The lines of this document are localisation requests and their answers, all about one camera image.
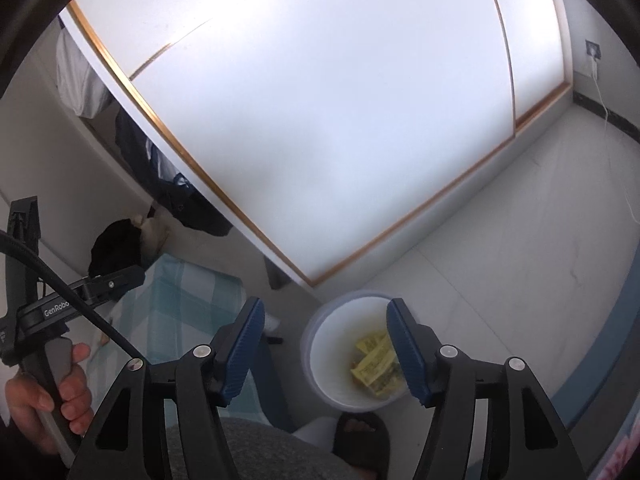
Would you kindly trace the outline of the teal checked tablecloth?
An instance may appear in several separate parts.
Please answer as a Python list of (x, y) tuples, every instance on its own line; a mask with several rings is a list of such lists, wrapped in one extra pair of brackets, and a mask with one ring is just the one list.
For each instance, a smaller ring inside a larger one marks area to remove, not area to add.
[[(239, 278), (163, 255), (145, 272), (144, 283), (126, 292), (105, 319), (158, 364), (208, 344), (218, 328), (235, 320), (245, 300)], [(266, 338), (241, 393), (219, 415), (295, 430)]]

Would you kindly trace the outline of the white trash bin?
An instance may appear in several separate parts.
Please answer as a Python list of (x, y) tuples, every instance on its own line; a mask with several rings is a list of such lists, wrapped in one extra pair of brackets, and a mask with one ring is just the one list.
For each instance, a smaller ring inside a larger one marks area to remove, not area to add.
[(357, 342), (386, 330), (389, 302), (382, 292), (348, 292), (322, 306), (308, 322), (300, 341), (303, 372), (314, 393), (332, 408), (373, 412), (408, 393), (402, 380), (391, 393), (377, 396), (352, 374), (364, 357)]

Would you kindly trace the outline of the black slipper on foot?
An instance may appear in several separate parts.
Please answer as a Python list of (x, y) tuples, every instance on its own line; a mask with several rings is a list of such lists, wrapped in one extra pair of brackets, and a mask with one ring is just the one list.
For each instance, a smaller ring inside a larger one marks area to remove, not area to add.
[(365, 479), (388, 479), (390, 435), (377, 414), (341, 414), (334, 432), (332, 453)]

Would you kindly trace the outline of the black hanging backpack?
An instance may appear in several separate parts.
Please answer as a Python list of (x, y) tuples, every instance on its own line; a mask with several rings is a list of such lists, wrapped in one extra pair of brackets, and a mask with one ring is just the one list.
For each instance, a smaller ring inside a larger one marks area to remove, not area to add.
[(115, 142), (142, 188), (183, 226), (216, 237), (229, 234), (232, 224), (194, 188), (123, 108), (115, 118)]

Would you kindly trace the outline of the wall power socket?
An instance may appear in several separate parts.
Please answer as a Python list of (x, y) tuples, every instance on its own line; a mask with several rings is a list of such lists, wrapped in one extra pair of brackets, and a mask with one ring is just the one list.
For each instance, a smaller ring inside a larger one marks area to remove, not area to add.
[(601, 58), (601, 49), (598, 44), (593, 41), (586, 41), (586, 53), (590, 58), (599, 61)]

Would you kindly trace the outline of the white sliding wardrobe door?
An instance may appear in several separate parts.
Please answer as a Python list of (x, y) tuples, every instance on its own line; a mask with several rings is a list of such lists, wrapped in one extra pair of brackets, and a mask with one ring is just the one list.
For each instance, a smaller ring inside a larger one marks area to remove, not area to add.
[(420, 242), (572, 85), (562, 0), (70, 0), (157, 149), (298, 284)]

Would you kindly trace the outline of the large yellow plastic wrapper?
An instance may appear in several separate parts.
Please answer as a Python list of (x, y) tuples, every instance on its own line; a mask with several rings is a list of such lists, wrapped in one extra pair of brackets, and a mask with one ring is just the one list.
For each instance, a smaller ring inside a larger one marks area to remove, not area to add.
[(386, 330), (376, 330), (357, 340), (350, 374), (357, 386), (379, 399), (388, 399), (406, 386)]

